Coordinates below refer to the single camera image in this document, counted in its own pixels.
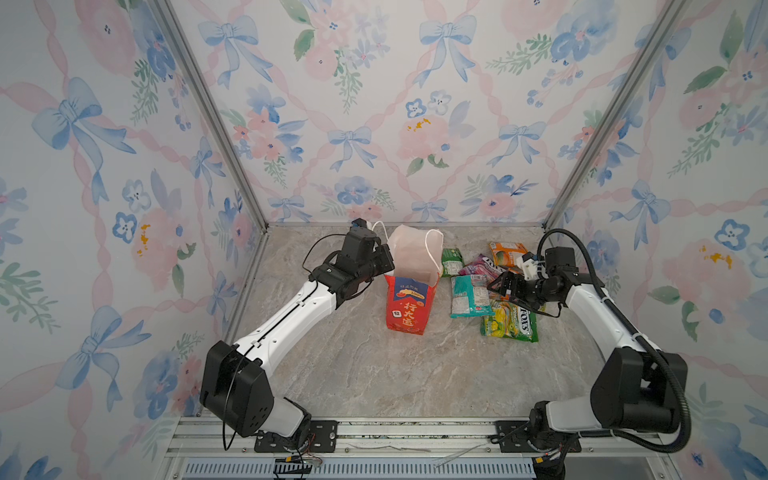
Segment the teal snack pack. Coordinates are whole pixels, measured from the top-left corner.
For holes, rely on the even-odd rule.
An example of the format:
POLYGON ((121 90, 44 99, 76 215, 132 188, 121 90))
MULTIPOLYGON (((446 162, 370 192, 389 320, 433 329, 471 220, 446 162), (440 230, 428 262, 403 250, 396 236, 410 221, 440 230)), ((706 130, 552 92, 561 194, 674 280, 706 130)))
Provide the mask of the teal snack pack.
POLYGON ((485 317, 493 313, 487 281, 482 275, 453 277, 451 296, 452 318, 485 317))

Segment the yellow green candy pack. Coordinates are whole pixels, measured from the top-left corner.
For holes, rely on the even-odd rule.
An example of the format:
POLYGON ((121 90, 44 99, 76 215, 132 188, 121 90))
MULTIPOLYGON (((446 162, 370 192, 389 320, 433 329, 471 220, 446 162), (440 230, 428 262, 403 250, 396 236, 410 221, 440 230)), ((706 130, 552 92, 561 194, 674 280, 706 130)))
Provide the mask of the yellow green candy pack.
POLYGON ((539 341, 537 315, 510 302, 492 300, 492 313, 485 316, 480 332, 486 337, 512 339, 528 343, 539 341))

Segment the red paper bag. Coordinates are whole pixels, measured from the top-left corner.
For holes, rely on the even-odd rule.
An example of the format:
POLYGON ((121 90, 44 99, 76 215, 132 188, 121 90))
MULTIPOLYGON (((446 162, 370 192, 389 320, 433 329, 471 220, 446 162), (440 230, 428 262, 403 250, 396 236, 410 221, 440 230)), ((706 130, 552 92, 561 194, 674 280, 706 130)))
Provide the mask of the red paper bag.
POLYGON ((423 335, 443 274, 444 235, 438 229, 399 225, 386 240, 395 266, 385 274, 386 326, 393 331, 423 335))

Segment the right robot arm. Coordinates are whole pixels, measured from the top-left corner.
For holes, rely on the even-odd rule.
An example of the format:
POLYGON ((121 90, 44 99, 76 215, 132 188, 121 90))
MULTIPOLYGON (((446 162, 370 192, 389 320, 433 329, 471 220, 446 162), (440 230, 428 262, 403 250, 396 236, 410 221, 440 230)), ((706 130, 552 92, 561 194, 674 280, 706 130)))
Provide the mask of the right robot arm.
POLYGON ((570 450, 582 438, 619 438, 665 454, 688 444, 692 419, 685 397, 686 361, 661 350, 634 326, 610 298, 594 265, 580 271, 568 247, 549 248, 542 260, 527 253, 516 270, 502 273, 489 290, 535 315, 549 303, 570 310, 604 359, 587 395, 537 403, 527 425, 507 440, 541 452, 570 450))

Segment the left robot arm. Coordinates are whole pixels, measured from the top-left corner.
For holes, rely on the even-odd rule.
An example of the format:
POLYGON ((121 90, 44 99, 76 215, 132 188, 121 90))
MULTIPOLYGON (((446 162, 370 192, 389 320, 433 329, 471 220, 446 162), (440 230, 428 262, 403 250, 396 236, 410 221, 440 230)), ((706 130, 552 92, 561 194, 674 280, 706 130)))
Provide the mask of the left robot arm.
POLYGON ((259 433, 303 446, 311 414, 273 393, 270 378, 287 353, 321 320, 394 270, 389 246, 369 222, 356 219, 342 247, 308 272, 294 297, 270 319, 233 344, 219 341, 208 351, 201 405, 223 426, 246 438, 259 433))

